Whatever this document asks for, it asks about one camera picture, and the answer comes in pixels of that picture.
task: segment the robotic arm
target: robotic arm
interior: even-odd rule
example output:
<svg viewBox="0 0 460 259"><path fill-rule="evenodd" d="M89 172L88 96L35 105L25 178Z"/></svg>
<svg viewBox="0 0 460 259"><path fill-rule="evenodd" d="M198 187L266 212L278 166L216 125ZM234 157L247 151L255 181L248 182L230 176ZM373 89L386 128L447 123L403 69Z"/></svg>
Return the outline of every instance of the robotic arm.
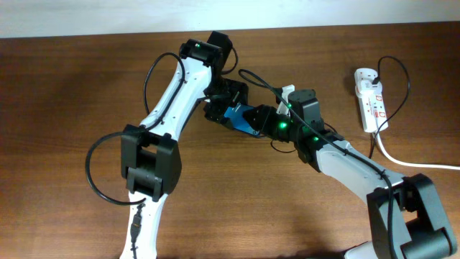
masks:
<svg viewBox="0 0 460 259"><path fill-rule="evenodd" d="M145 118L141 127L127 125L121 139L121 174L126 179L129 200L146 201L131 206L126 244L122 259L156 258L156 236L162 207L180 177L182 165L178 140L197 104L207 101L205 117L249 135L266 135L274 140L295 143L299 158L318 172L335 178L354 192L369 209L372 241L344 253L344 258L392 258L388 240L390 198L388 184L375 170L363 163L382 166L358 153L349 142L335 132L324 128L319 103L313 90L294 91L293 86L279 88L290 109L325 139L358 160L345 155L336 147L317 137L290 114L281 102L278 109L247 104L248 87L245 83L222 78L221 71L232 49L227 35L213 32L207 42L189 40L180 48L182 65L158 105ZM156 153L142 149L149 145ZM393 190L392 242L396 258L444 258L456 252L457 244L449 220L443 210L436 189L424 175L405 177L385 170ZM418 213L418 218L405 222L401 211Z"/></svg>

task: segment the wooden table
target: wooden table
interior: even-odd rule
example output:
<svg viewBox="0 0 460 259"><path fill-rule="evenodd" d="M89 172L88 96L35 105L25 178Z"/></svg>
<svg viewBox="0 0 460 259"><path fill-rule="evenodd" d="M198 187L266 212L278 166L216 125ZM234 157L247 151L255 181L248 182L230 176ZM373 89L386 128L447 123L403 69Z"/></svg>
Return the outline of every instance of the wooden table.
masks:
<svg viewBox="0 0 460 259"><path fill-rule="evenodd" d="M323 118L360 152L362 130L353 73L383 55L408 67L413 90L382 137L404 161L459 164L460 23L261 29L227 32L239 68L275 86L313 88ZM152 61L209 32L0 40L0 258L117 258L128 209L98 198L83 163L100 136L145 117L142 84ZM228 66L234 62L229 58ZM149 85L150 106L170 82L165 59ZM229 78L241 80L237 73ZM382 65L385 103L402 101L405 77ZM276 105L250 86L253 105ZM296 153L208 122L200 106L180 138L182 176L162 213L161 258L276 258L340 251L370 240L367 207L344 186L303 164ZM292 144L278 143L289 150ZM96 151L94 181L127 199L119 140ZM437 185L460 239L460 172L406 168L380 152L374 159Z"/></svg>

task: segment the power strip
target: power strip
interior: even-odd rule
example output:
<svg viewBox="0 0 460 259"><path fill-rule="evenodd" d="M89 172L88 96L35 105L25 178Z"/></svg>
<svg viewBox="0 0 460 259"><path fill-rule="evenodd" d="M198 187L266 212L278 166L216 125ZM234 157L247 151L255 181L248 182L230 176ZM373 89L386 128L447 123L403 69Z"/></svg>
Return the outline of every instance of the power strip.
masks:
<svg viewBox="0 0 460 259"><path fill-rule="evenodd" d="M387 112L383 103L382 83L373 85L377 72L371 68L360 68L354 73L356 86L354 90L361 109L362 126L365 132L376 132L378 127L387 120ZM380 131L388 128L386 122Z"/></svg>

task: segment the white cable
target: white cable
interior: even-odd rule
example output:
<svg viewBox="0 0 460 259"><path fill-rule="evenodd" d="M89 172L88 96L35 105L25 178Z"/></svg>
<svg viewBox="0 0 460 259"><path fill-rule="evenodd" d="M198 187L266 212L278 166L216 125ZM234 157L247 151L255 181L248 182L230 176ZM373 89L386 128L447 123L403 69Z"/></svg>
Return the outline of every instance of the white cable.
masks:
<svg viewBox="0 0 460 259"><path fill-rule="evenodd" d="M377 136L377 143L379 144L379 148L382 151L383 155L390 159L393 163L397 163L399 165L405 166L412 166L416 168L439 168L439 169L449 169L449 170L460 170L460 166L453 166L453 165L433 165L433 164L417 164L417 163L406 163L394 159L390 154L387 153L385 148L383 147L382 140L380 139L380 134Z"/></svg>

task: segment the white background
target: white background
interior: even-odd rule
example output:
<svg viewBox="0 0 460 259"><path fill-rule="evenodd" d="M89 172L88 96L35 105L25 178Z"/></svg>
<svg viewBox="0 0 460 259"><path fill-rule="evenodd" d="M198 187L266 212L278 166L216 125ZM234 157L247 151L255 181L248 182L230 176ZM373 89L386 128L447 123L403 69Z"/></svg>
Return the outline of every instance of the white background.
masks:
<svg viewBox="0 0 460 259"><path fill-rule="evenodd" d="M0 37L453 20L459 0L0 0Z"/></svg>

